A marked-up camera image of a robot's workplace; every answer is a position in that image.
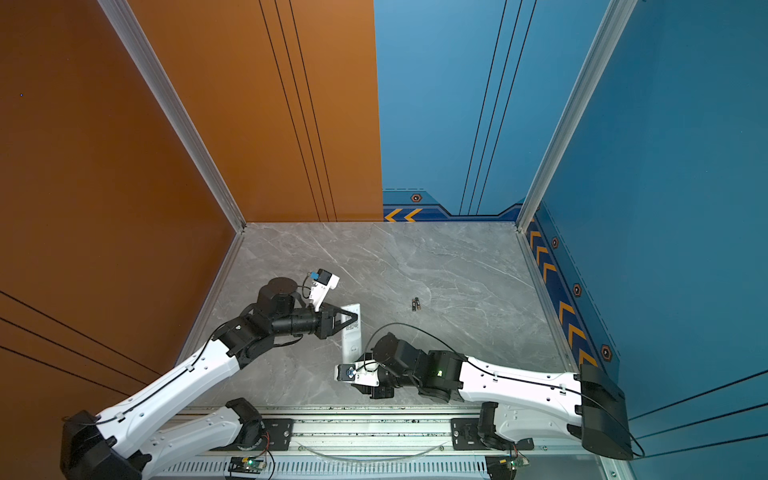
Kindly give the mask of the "white remote control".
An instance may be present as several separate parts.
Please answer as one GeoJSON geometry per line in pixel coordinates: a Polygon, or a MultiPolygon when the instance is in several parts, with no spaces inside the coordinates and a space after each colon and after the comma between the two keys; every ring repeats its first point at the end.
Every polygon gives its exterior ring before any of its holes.
{"type": "Polygon", "coordinates": [[[362,355],[362,330],[360,319],[357,319],[341,332],[342,362],[354,363],[362,355]]]}

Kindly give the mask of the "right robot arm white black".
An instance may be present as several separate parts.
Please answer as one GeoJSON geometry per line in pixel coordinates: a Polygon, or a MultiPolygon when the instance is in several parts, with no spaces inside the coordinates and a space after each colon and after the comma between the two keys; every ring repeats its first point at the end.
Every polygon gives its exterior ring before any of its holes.
{"type": "Polygon", "coordinates": [[[536,372],[502,367],[451,350],[425,352],[388,333],[337,379],[371,399],[413,387],[438,402],[478,403],[480,443],[496,450],[523,450],[529,441],[576,439],[599,456],[632,460],[626,397],[599,367],[536,372]]]}

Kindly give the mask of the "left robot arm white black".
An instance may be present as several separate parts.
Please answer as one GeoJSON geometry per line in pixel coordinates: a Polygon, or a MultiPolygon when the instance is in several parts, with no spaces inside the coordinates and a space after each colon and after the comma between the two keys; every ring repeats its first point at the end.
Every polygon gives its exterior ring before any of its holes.
{"type": "Polygon", "coordinates": [[[339,279],[312,274],[309,295],[292,279],[271,279],[239,316],[217,327],[189,358],[127,399],[97,415],[80,411],[63,424],[60,469],[68,479],[150,479],[205,451],[256,445],[263,418],[237,398],[182,425],[166,423],[193,400],[276,347],[306,335],[326,339],[356,323],[359,315],[325,301],[339,279]]]}

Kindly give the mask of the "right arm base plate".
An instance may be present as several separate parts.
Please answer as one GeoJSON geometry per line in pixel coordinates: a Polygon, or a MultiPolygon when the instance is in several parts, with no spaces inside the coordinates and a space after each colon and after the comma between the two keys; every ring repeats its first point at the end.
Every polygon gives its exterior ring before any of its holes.
{"type": "Polygon", "coordinates": [[[499,450],[531,451],[535,448],[532,438],[512,441],[501,437],[492,425],[482,425],[478,418],[453,418],[450,420],[451,439],[456,451],[499,450]]]}

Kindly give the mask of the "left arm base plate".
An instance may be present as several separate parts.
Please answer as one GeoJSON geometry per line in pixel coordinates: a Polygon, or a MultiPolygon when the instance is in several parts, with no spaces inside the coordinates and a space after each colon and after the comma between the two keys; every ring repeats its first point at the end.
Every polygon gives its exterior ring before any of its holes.
{"type": "Polygon", "coordinates": [[[227,450],[288,451],[294,430],[294,420],[290,418],[267,418],[256,426],[253,425],[245,434],[239,434],[226,446],[227,450]]]}

